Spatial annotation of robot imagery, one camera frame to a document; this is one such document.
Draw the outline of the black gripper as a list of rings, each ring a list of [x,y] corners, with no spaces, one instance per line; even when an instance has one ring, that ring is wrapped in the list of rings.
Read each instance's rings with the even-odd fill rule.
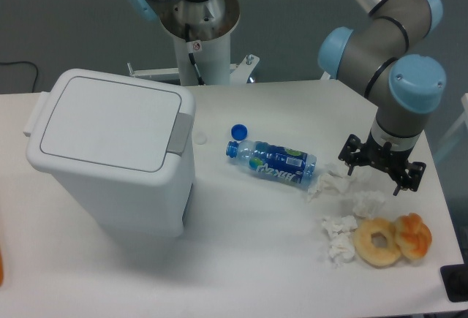
[[[372,127],[365,143],[351,134],[338,158],[347,166],[348,175],[355,167],[364,166],[387,173],[396,183],[393,196],[397,196],[401,190],[416,192],[426,169],[424,162],[408,161],[412,150],[413,137],[397,137]]]

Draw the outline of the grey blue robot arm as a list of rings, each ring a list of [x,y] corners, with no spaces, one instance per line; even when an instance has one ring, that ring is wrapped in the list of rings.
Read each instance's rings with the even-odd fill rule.
[[[377,107],[366,141],[350,135],[339,154],[350,170],[387,173],[396,190],[416,191],[425,171],[409,156],[446,84],[442,66],[410,54],[443,16],[440,0],[356,0],[371,18],[362,32],[340,27],[320,46],[317,62],[333,79]],[[173,38],[184,86],[240,84],[252,66],[230,63],[230,34],[240,18],[238,0],[129,0],[146,20],[159,20]]]

